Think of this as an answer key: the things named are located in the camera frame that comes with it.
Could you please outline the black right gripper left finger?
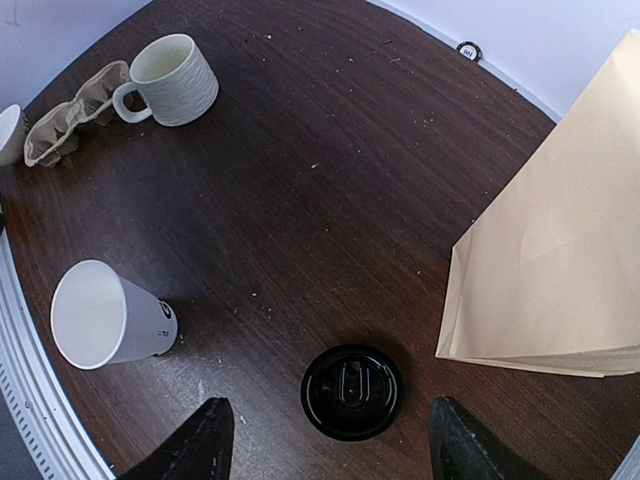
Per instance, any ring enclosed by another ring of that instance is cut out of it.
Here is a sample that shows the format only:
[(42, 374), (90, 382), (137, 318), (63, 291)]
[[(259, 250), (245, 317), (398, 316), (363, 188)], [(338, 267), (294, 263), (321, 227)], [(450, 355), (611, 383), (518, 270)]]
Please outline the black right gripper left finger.
[(207, 399), (146, 459), (120, 479), (229, 479), (234, 414), (227, 398)]

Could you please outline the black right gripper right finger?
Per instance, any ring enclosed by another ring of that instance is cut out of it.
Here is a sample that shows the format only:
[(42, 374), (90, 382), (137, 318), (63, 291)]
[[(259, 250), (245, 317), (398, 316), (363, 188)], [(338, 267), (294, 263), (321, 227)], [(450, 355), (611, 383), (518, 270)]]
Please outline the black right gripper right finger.
[(458, 401), (436, 398), (428, 415), (435, 479), (547, 479), (517, 455)]

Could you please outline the brown paper bag white handles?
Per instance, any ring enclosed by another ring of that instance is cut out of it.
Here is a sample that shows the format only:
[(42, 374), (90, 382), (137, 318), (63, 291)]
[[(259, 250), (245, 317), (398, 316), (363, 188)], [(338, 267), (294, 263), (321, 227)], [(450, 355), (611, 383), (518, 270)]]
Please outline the brown paper bag white handles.
[(440, 359), (605, 377), (639, 369), (639, 34), (452, 249)]

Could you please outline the black plastic cup lid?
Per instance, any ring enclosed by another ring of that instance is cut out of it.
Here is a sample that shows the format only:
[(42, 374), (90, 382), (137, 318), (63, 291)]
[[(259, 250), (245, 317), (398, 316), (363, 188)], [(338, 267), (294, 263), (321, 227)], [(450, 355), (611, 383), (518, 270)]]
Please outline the black plastic cup lid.
[(361, 442), (385, 432), (404, 399), (402, 375), (382, 351), (360, 344), (332, 347), (307, 367), (300, 385), (302, 409), (323, 435)]

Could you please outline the white paper coffee cup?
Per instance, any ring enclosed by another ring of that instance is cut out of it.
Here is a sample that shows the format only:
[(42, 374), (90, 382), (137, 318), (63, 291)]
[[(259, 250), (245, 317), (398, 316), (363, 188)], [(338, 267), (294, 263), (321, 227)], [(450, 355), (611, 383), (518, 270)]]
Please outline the white paper coffee cup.
[(178, 336), (169, 304), (94, 259), (62, 276), (50, 325), (60, 354), (81, 370), (162, 355)]

